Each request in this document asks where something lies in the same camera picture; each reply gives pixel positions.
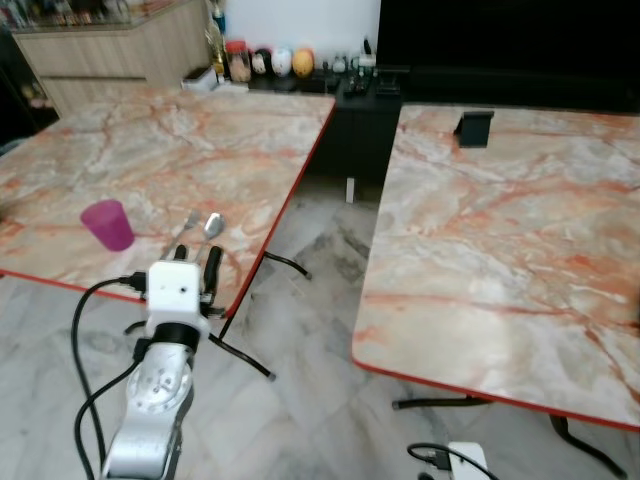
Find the black television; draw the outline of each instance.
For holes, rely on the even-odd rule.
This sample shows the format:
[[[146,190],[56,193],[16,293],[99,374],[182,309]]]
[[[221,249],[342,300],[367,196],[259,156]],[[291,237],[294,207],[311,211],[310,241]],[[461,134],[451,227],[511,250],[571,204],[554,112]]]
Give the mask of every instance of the black television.
[[[640,1],[382,0],[377,63],[436,100],[640,111]]]

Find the table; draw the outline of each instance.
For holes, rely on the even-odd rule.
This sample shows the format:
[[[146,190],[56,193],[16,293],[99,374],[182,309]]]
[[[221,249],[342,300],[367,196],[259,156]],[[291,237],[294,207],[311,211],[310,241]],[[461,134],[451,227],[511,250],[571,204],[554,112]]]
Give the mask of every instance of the table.
[[[0,159],[0,273],[84,290],[147,270],[191,209],[227,221],[216,305],[232,316],[334,99],[141,88],[84,108]],[[109,252],[80,223],[120,200],[136,235]],[[195,250],[201,229],[182,237]],[[136,301],[125,287],[105,289]]]
[[[354,361],[640,431],[640,118],[468,110],[402,109]]]

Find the table leg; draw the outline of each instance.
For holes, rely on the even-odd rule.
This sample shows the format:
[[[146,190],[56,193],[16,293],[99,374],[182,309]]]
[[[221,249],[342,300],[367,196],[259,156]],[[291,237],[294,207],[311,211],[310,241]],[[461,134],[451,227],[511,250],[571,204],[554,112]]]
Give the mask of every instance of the table leg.
[[[147,323],[146,320],[141,320],[139,322],[134,322],[131,325],[129,325],[127,328],[124,329],[124,334],[125,335],[131,335],[135,330],[137,330],[139,328],[144,328],[146,323]]]
[[[311,275],[311,273],[306,271],[304,268],[302,268],[300,265],[298,265],[293,260],[289,260],[288,258],[284,258],[284,257],[281,257],[279,255],[274,255],[273,253],[269,253],[269,252],[264,252],[264,258],[268,258],[269,260],[273,260],[275,262],[284,263],[285,265],[289,265],[291,268],[295,268],[302,275],[304,275],[304,277],[307,280],[311,280],[311,278],[313,278],[313,275]]]
[[[224,325],[222,326],[222,330],[220,330],[220,333],[218,334],[218,338],[220,340],[222,340],[224,336],[227,334],[227,330],[229,330],[229,327],[231,326],[231,322],[233,322],[233,319],[235,318],[235,316],[236,314],[234,313],[230,317],[227,317],[227,319],[225,320]]]
[[[353,203],[356,198],[356,179],[353,177],[347,178],[347,191],[345,201],[347,203]]]
[[[251,358],[246,353],[242,353],[237,348],[233,348],[228,343],[224,343],[222,340],[220,340],[218,337],[216,337],[212,333],[209,334],[209,340],[211,342],[215,343],[218,347],[222,348],[224,351],[226,351],[226,352],[230,353],[231,355],[239,358],[240,360],[243,360],[243,361],[247,362],[253,368],[255,368],[260,373],[262,373],[265,377],[267,377],[270,381],[273,382],[276,379],[276,374],[273,373],[272,371],[268,370],[260,362],[258,362],[257,360]]]
[[[394,410],[415,407],[475,407],[491,403],[491,400],[483,400],[467,395],[464,398],[416,398],[413,400],[396,400],[391,404]]]
[[[583,442],[582,440],[574,437],[569,433],[569,421],[566,417],[558,417],[556,415],[549,415],[551,419],[551,425],[553,429],[556,431],[560,438],[562,438],[569,445],[576,447],[579,450],[582,450],[587,455],[591,455],[593,458],[601,462],[605,467],[609,469],[611,473],[613,473],[617,478],[626,479],[627,473],[616,463],[614,462],[608,455],[604,452],[601,452],[595,447]]]

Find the fork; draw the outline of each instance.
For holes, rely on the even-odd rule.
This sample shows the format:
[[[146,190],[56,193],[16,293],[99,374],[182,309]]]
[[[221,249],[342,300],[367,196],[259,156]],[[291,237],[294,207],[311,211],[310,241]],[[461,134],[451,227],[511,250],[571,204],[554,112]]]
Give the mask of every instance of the fork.
[[[191,213],[189,214],[189,218],[187,218],[187,221],[184,224],[184,227],[182,227],[182,230],[180,230],[180,232],[175,237],[173,237],[173,240],[171,240],[171,244],[163,252],[162,256],[160,257],[160,260],[164,260],[167,258],[167,256],[171,253],[171,250],[174,249],[174,247],[178,243],[178,240],[180,240],[180,237],[184,232],[186,232],[187,230],[191,230],[193,227],[198,225],[198,222],[200,222],[200,215],[201,214],[199,210],[191,210]]]

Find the wooden cabinet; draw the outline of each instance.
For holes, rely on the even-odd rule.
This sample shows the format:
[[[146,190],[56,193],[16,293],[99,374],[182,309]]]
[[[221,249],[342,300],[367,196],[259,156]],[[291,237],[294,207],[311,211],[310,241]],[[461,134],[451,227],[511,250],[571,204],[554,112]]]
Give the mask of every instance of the wooden cabinet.
[[[179,87],[209,62],[204,0],[182,0],[132,25],[14,33],[62,117],[105,91]]]
[[[87,103],[99,102],[106,91],[110,94],[126,93],[145,85],[144,79],[55,79],[45,78],[42,87],[51,99],[55,99],[56,110],[61,117]]]

